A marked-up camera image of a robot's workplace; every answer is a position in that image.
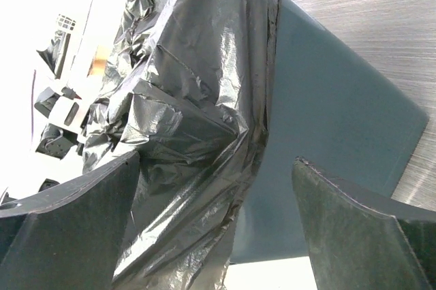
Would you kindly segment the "dark green trash bin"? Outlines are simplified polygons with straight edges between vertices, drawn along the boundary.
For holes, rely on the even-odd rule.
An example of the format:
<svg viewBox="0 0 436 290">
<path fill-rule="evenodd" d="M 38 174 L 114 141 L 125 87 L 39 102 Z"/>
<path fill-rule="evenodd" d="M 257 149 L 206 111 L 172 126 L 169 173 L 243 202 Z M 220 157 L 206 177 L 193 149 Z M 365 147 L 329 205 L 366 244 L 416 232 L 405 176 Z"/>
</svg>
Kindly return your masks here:
<svg viewBox="0 0 436 290">
<path fill-rule="evenodd" d="M 428 114 L 292 0 L 282 0 L 268 143 L 238 216 L 231 263 L 301 257 L 291 170 L 304 157 L 385 196 Z"/>
</svg>

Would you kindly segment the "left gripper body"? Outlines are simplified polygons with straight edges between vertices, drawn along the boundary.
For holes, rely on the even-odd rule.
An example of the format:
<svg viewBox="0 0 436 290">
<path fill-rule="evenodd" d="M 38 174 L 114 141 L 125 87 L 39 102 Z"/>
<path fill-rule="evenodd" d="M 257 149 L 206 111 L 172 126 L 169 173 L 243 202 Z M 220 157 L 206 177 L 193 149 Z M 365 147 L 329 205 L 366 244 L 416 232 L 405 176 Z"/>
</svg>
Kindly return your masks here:
<svg viewBox="0 0 436 290">
<path fill-rule="evenodd" d="M 72 147 L 81 156 L 89 107 L 73 89 L 64 86 L 59 92 L 50 87 L 38 96 L 34 108 L 47 118 L 36 152 L 64 159 Z"/>
</svg>

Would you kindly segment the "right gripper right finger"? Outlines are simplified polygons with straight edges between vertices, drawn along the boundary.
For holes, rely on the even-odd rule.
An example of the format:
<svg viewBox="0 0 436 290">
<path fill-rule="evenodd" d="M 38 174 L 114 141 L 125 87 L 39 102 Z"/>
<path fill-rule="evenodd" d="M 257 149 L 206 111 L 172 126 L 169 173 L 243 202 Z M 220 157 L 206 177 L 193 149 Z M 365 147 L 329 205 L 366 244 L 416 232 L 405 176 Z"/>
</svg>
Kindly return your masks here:
<svg viewBox="0 0 436 290">
<path fill-rule="evenodd" d="M 434 289 L 435 212 L 297 158 L 292 188 L 318 289 Z"/>
</svg>

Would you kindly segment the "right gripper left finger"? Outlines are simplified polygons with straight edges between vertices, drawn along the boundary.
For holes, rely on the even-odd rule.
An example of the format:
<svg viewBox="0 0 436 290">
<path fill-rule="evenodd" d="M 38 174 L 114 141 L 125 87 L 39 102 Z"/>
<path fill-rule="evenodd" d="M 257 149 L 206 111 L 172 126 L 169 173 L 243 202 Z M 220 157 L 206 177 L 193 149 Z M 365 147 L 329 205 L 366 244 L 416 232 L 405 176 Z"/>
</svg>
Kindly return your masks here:
<svg viewBox="0 0 436 290">
<path fill-rule="evenodd" d="M 139 176 L 131 151 L 1 205 L 2 289 L 109 289 Z"/>
</svg>

